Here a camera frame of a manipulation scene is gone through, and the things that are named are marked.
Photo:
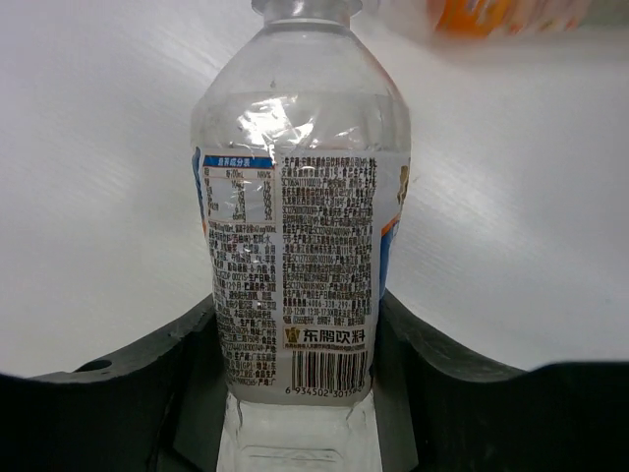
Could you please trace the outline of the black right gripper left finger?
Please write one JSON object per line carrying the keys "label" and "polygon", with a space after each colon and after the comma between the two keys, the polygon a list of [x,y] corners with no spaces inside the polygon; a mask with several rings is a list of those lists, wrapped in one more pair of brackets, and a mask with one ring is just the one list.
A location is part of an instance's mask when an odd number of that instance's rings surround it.
{"label": "black right gripper left finger", "polygon": [[4,471],[215,471],[227,388],[213,300],[71,373],[1,377]]}

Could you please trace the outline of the Pocari Sweat labelled bottle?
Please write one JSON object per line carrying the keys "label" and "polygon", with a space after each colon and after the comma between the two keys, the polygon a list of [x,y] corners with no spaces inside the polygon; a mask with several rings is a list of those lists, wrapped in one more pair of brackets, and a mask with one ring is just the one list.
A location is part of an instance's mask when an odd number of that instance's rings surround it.
{"label": "Pocari Sweat labelled bottle", "polygon": [[261,30],[191,145],[238,471],[373,471],[379,304],[411,169],[408,108],[358,1],[256,1]]}

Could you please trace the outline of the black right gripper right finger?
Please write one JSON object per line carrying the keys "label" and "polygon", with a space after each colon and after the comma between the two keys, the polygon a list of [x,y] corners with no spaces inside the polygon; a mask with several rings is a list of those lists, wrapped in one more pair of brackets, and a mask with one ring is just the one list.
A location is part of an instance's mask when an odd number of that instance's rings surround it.
{"label": "black right gripper right finger", "polygon": [[386,471],[624,471],[628,365],[523,371],[380,303],[373,396]]}

